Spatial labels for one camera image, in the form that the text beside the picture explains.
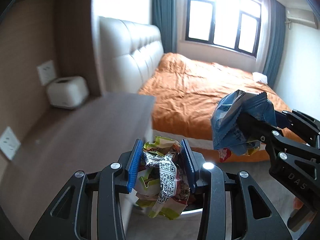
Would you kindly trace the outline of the teal left curtain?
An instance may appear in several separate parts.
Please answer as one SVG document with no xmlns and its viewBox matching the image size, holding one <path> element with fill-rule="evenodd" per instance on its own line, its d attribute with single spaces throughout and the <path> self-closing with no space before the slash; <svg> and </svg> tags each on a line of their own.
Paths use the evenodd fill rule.
<svg viewBox="0 0 320 240">
<path fill-rule="evenodd" d="M 152 24 L 161 33 L 165 53 L 177 52 L 176 0 L 152 0 Z"/>
</svg>

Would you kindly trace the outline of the blue snack bag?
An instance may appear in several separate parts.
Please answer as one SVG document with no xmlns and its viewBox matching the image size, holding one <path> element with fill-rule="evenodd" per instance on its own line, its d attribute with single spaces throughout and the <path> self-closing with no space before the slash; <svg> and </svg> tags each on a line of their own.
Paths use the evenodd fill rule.
<svg viewBox="0 0 320 240">
<path fill-rule="evenodd" d="M 274 106 L 267 93 L 259 94 L 236 90 L 222 98 L 210 119 L 213 149 L 221 162 L 231 155 L 252 155 L 260 150 L 261 140 L 255 129 L 261 123 L 276 126 Z"/>
</svg>

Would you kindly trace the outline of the dark framed window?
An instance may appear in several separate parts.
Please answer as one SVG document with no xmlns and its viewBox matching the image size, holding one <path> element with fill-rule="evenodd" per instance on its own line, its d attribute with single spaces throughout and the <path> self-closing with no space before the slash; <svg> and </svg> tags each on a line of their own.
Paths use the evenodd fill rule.
<svg viewBox="0 0 320 240">
<path fill-rule="evenodd" d="M 185 39 L 257 56 L 261 3 L 257 0 L 187 0 Z"/>
</svg>

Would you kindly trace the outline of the teal curtain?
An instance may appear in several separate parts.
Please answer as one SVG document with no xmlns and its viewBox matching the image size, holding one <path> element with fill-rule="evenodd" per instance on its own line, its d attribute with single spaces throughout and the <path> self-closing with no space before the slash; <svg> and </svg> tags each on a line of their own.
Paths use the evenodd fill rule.
<svg viewBox="0 0 320 240">
<path fill-rule="evenodd" d="M 152 24 L 161 33 L 165 53 L 177 52 L 176 0 L 152 0 Z"/>
<path fill-rule="evenodd" d="M 273 88 L 284 49 L 286 10 L 277 0 L 270 0 L 270 10 L 270 39 L 263 74 L 267 76 L 268 86 Z"/>
</svg>

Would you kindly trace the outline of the white wall socket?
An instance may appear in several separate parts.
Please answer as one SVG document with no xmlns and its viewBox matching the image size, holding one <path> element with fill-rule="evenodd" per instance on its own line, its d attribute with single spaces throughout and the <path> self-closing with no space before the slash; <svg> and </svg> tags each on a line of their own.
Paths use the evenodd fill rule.
<svg viewBox="0 0 320 240">
<path fill-rule="evenodd" d="M 0 148 L 4 155 L 12 160 L 19 149 L 21 143 L 17 139 L 15 133 L 8 126 L 0 137 Z"/>
<path fill-rule="evenodd" d="M 49 60 L 37 67 L 40 83 L 46 86 L 57 78 L 54 61 Z"/>
</svg>

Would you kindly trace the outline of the orange bed cover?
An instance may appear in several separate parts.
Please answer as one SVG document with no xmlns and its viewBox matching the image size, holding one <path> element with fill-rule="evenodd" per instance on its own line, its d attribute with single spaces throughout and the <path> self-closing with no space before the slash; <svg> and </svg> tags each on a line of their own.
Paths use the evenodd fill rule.
<svg viewBox="0 0 320 240">
<path fill-rule="evenodd" d="M 219 101 L 236 90 L 259 94 L 267 98 L 277 111 L 289 106 L 268 85 L 254 81 L 252 73 L 244 70 L 188 59 L 167 53 L 160 60 L 155 74 L 139 90 L 141 95 L 155 96 L 153 129 L 188 138 L 212 141 L 210 119 Z M 217 150 L 191 147 L 205 159 L 220 161 Z M 262 147 L 252 155 L 231 155 L 226 163 L 259 162 L 269 156 Z"/>
</svg>

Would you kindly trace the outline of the white bedside cabinet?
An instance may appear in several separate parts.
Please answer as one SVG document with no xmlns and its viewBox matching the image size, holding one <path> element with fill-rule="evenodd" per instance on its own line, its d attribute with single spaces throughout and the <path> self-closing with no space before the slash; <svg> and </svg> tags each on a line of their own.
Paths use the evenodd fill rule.
<svg viewBox="0 0 320 240">
<path fill-rule="evenodd" d="M 151 131 L 153 96 L 108 93 L 76 110 L 50 109 L 25 136 L 1 180 L 1 239 L 28 239 L 78 170 L 102 170 Z"/>
</svg>

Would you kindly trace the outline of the green snack wrapper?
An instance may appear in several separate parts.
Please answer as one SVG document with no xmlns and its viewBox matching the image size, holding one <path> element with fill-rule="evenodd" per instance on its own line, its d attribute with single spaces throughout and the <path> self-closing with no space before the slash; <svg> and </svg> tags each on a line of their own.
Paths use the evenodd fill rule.
<svg viewBox="0 0 320 240">
<path fill-rule="evenodd" d="M 154 142 L 144 144 L 134 189 L 136 205 L 148 217 L 180 217 L 188 205 L 190 187 L 178 141 L 156 136 Z"/>
</svg>

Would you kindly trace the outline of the white padded headboard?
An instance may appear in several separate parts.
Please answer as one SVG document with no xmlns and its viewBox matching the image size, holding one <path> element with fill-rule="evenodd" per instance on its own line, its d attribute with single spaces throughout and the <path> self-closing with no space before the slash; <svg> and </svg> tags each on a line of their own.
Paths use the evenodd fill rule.
<svg viewBox="0 0 320 240">
<path fill-rule="evenodd" d="M 100 18 L 101 66 L 107 92 L 137 93 L 164 54 L 155 25 Z"/>
</svg>

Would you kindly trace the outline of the teal right curtain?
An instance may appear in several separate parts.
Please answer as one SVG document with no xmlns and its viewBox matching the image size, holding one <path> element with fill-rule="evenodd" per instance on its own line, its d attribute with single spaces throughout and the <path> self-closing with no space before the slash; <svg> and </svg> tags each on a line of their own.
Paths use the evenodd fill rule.
<svg viewBox="0 0 320 240">
<path fill-rule="evenodd" d="M 270 10 L 270 39 L 263 74 L 267 76 L 268 86 L 273 88 L 284 49 L 286 10 L 277 0 L 270 0 Z"/>
</svg>

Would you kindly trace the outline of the white tissue box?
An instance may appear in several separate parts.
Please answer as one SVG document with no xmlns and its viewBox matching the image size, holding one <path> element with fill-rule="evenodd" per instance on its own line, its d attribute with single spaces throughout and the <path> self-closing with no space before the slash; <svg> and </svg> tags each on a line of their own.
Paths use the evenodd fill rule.
<svg viewBox="0 0 320 240">
<path fill-rule="evenodd" d="M 47 87 L 47 96 L 52 106 L 75 109 L 89 96 L 86 80 L 81 76 L 61 77 Z"/>
</svg>

